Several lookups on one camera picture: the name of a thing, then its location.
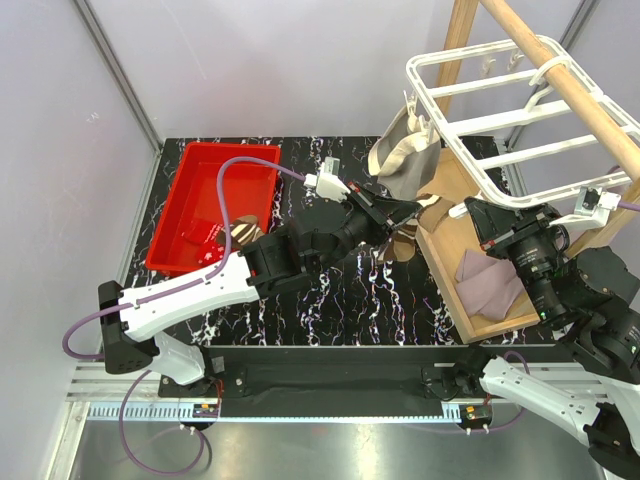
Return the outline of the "brown striped sock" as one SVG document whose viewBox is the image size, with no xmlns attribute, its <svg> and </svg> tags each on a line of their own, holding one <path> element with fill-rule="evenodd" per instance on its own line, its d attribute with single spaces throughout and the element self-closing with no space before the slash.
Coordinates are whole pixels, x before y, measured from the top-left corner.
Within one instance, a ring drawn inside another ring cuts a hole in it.
<svg viewBox="0 0 640 480">
<path fill-rule="evenodd" d="M 454 203 L 441 196 L 425 193 L 419 195 L 415 201 L 421 205 L 421 210 L 415 218 L 409 220 L 385 244 L 377 255 L 376 263 L 408 262 L 416 252 L 416 234 L 421 227 L 433 233 L 448 216 Z"/>
<path fill-rule="evenodd" d="M 230 225 L 231 245 L 235 250 L 251 244 L 264 235 L 255 215 L 245 215 L 234 220 Z"/>
</svg>

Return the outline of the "white clip hanger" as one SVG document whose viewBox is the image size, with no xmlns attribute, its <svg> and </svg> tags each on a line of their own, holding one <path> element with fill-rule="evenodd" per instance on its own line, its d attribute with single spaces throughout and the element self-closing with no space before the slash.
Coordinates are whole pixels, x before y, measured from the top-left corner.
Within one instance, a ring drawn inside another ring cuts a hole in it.
<svg viewBox="0 0 640 480">
<path fill-rule="evenodd" d="M 585 177 L 573 183 L 522 195 L 508 195 L 494 184 L 487 174 L 487 171 L 490 169 L 508 165 L 519 165 L 529 160 L 537 160 L 574 149 L 593 146 L 600 142 L 594 135 L 587 134 L 567 140 L 545 143 L 541 146 L 535 146 L 514 153 L 501 154 L 489 159 L 475 158 L 463 144 L 462 138 L 465 136 L 478 135 L 485 132 L 497 132 L 516 126 L 528 126 L 553 117 L 573 113 L 575 109 L 562 99 L 546 103 L 541 101 L 542 98 L 552 93 L 550 87 L 541 89 L 538 93 L 534 94 L 533 98 L 527 101 L 524 106 L 515 110 L 506 110 L 462 120 L 448 120 L 443 110 L 438 106 L 437 102 L 446 97 L 461 94 L 478 94 L 495 88 L 498 88 L 501 93 L 507 93 L 519 84 L 528 83 L 531 86 L 537 85 L 542 82 L 543 75 L 548 69 L 556 66 L 564 66 L 568 69 L 573 79 L 577 80 L 578 84 L 586 89 L 592 99 L 595 100 L 599 106 L 603 107 L 607 114 L 612 116 L 612 119 L 621 127 L 622 131 L 629 138 L 637 140 L 639 138 L 639 122 L 606 95 L 557 41 L 542 35 L 540 35 L 538 39 L 552 52 L 552 60 L 547 62 L 543 67 L 514 71 L 512 73 L 447 86 L 427 86 L 422 76 L 424 68 L 489 55 L 516 53 L 518 47 L 512 40 L 502 40 L 422 54 L 410 58 L 405 67 L 406 76 L 417 98 L 427 112 L 430 119 L 430 127 L 440 134 L 440 137 L 474 179 L 483 198 L 503 207 L 523 209 L 543 203 L 570 199 L 578 196 L 583 187 L 595 187 L 608 190 L 610 188 L 631 184 L 632 179 L 623 169 L 618 169 L 612 173 L 598 177 Z"/>
</svg>

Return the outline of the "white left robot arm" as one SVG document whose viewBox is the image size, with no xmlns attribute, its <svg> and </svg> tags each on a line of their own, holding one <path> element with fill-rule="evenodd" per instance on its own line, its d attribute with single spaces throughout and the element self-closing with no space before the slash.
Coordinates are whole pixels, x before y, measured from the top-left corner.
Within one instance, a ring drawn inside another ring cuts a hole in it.
<svg viewBox="0 0 640 480">
<path fill-rule="evenodd" d="M 300 290 L 360 244 L 385 244 L 421 208 L 352 183 L 342 201 L 315 201 L 225 261 L 149 287 L 100 285 L 106 372 L 150 370 L 193 395 L 208 394 L 216 382 L 211 363 L 199 347 L 166 334 L 167 328 L 207 311 Z"/>
</svg>

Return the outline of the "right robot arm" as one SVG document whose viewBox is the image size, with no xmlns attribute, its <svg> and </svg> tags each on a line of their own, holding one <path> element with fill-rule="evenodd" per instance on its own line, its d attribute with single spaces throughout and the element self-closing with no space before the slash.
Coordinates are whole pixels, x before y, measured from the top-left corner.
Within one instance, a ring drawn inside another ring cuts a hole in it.
<svg viewBox="0 0 640 480">
<path fill-rule="evenodd" d="M 569 234 L 550 205 L 514 210 L 473 197 L 464 201 L 481 249 L 508 260 L 541 323 L 603 385 L 607 399 L 579 399 L 511 366 L 479 346 L 448 375 L 455 393 L 512 401 L 560 427 L 607 471 L 639 476 L 639 314 L 630 304 L 639 280 L 610 247 L 563 257 Z"/>
</svg>

